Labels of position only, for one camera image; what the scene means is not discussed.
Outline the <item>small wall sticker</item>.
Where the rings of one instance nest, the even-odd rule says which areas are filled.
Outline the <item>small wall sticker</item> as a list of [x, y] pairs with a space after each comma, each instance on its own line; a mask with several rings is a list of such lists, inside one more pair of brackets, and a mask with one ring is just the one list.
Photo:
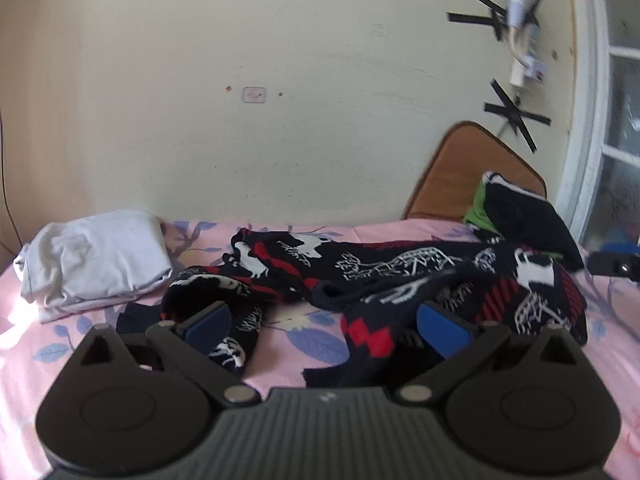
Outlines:
[[267, 90], [264, 87], [244, 87], [242, 90], [242, 102], [245, 104], [264, 104], [267, 99]]

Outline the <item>green garment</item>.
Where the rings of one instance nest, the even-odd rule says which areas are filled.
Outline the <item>green garment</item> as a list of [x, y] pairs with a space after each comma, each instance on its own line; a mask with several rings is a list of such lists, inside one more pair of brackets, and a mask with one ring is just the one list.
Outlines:
[[489, 219], [485, 210], [486, 185], [484, 180], [480, 180], [474, 193], [471, 207], [466, 211], [463, 222], [474, 229], [491, 232], [499, 235], [499, 231]]

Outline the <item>folded white cloth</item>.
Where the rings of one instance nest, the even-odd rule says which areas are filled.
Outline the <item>folded white cloth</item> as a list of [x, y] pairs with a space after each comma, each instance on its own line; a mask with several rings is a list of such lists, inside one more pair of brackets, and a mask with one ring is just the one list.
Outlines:
[[160, 222], [140, 210], [49, 223], [21, 249], [13, 269], [41, 323], [137, 299], [172, 274]]

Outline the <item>white power strip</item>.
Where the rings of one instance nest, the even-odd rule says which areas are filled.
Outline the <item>white power strip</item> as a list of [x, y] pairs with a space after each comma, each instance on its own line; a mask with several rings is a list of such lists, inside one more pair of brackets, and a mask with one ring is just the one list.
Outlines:
[[546, 79], [547, 67], [537, 56], [538, 39], [539, 26], [534, 23], [509, 30], [509, 47], [514, 58], [510, 84], [515, 89], [524, 89], [530, 82], [542, 84]]

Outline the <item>black patterned knit sweater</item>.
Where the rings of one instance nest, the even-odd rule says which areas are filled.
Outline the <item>black patterned knit sweater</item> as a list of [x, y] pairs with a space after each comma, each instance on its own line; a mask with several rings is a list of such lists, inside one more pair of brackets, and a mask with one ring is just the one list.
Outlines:
[[268, 311], [306, 301], [338, 317], [346, 344], [343, 362], [304, 370], [309, 388], [396, 388], [435, 366], [434, 344], [416, 322], [427, 301], [464, 322], [495, 322], [518, 336], [555, 324], [578, 344], [588, 339], [586, 300], [573, 278], [582, 268], [578, 252], [563, 259], [499, 237], [351, 243], [249, 229], [230, 246], [216, 266], [183, 269], [156, 306], [127, 304], [116, 330], [182, 323], [219, 302], [230, 311], [230, 332], [221, 340], [206, 335], [205, 354], [241, 375]]

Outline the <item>brown woven cushion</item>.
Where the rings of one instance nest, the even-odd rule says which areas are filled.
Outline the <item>brown woven cushion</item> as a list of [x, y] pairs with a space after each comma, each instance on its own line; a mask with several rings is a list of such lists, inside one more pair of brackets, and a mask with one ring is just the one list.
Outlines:
[[546, 182], [512, 148], [476, 122], [457, 122], [442, 138], [409, 198], [405, 219], [460, 222], [487, 171], [538, 195]]

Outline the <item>white window frame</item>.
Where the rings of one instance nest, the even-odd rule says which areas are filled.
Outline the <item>white window frame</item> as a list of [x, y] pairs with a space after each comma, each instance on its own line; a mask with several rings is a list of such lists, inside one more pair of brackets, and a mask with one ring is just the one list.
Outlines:
[[639, 243], [639, 0], [573, 0], [574, 107], [556, 209], [588, 250]]

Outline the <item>folded black garment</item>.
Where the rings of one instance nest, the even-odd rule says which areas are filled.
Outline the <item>folded black garment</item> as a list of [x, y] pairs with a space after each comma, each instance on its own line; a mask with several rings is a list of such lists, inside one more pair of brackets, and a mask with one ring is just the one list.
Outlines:
[[554, 255], [570, 272], [584, 268], [574, 237], [548, 200], [498, 172], [486, 172], [482, 183], [484, 213], [502, 237]]

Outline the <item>pink floral bed sheet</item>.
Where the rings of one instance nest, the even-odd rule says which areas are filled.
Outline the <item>pink floral bed sheet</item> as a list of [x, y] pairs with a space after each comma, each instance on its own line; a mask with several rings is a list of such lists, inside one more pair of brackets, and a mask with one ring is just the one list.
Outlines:
[[[176, 221], [164, 224], [168, 254], [176, 269], [216, 266], [238, 230], [231, 223]], [[407, 220], [372, 226], [296, 226], [295, 232], [343, 242], [470, 240], [461, 223]], [[639, 289], [623, 278], [575, 276], [587, 300], [585, 354], [620, 409], [622, 430], [606, 469], [615, 479], [639, 475]], [[37, 408], [76, 346], [94, 324], [115, 324], [120, 307], [82, 312], [48, 324], [21, 296], [21, 282], [6, 266], [1, 275], [1, 475], [39, 479], [49, 463], [38, 443]], [[347, 347], [337, 315], [309, 304], [271, 309], [264, 318], [244, 379], [261, 393], [300, 387], [306, 368], [340, 364]]]

